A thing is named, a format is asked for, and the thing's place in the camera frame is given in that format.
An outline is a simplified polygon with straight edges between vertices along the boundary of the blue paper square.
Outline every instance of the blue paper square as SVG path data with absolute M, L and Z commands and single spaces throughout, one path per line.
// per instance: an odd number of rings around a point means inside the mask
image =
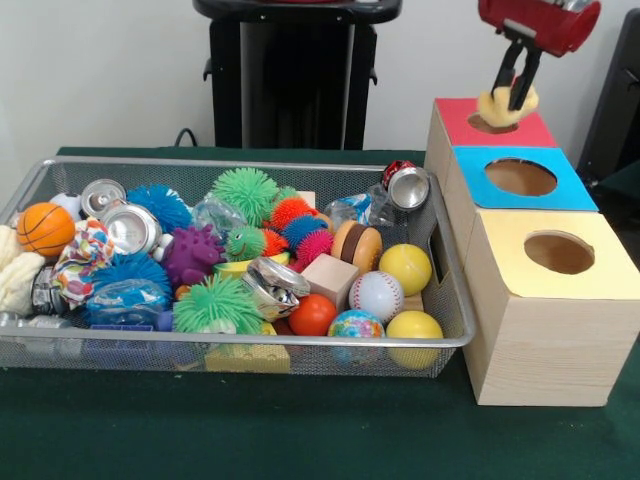
M 454 153 L 473 201 L 482 208 L 598 211 L 559 148 L 456 147 Z M 555 190 L 541 196 L 524 196 L 497 187 L 487 176 L 485 168 L 504 159 L 523 160 L 549 170 L 557 180 Z

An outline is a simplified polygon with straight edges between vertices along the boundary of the black stand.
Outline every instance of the black stand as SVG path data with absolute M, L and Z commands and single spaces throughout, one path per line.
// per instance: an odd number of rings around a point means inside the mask
M 362 149 L 377 35 L 401 0 L 194 0 L 212 19 L 216 145 Z

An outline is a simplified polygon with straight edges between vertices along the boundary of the green spiky ball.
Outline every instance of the green spiky ball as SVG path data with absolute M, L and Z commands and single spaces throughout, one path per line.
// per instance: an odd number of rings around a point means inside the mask
M 230 262 L 253 260 L 267 247 L 262 230 L 256 227 L 238 227 L 229 232 L 225 253 Z
M 233 322 L 236 333 L 257 335 L 262 319 L 242 281 L 215 275 L 204 284 L 194 285 L 173 306 L 176 332 L 201 333 L 211 329 L 216 320 Z
M 249 225 L 262 227 L 273 207 L 279 189 L 262 170 L 236 168 L 224 172 L 213 184 L 211 193 L 240 210 Z

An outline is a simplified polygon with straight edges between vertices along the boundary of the black cable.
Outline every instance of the black cable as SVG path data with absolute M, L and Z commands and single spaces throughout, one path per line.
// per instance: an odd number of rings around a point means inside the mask
M 173 144 L 174 147 L 179 147 L 180 146 L 180 142 L 182 142 L 182 137 L 184 137 L 184 134 L 189 135 L 189 138 L 191 139 L 191 144 L 194 147 L 198 146 L 198 141 L 196 140 L 196 136 L 193 134 L 193 132 L 191 131 L 190 128 L 183 128 L 182 130 L 180 130 L 180 133 L 178 134 L 178 138 L 176 138 L 175 143 Z

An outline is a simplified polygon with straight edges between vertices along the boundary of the purple spiky toy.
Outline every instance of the purple spiky toy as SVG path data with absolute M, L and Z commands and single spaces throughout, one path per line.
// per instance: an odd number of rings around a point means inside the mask
M 207 225 L 201 230 L 195 227 L 174 230 L 173 244 L 162 260 L 174 289 L 202 282 L 213 274 L 214 265 L 225 261 L 221 255 L 224 247 L 220 245 L 221 240 L 211 234 L 212 229 L 212 225 Z

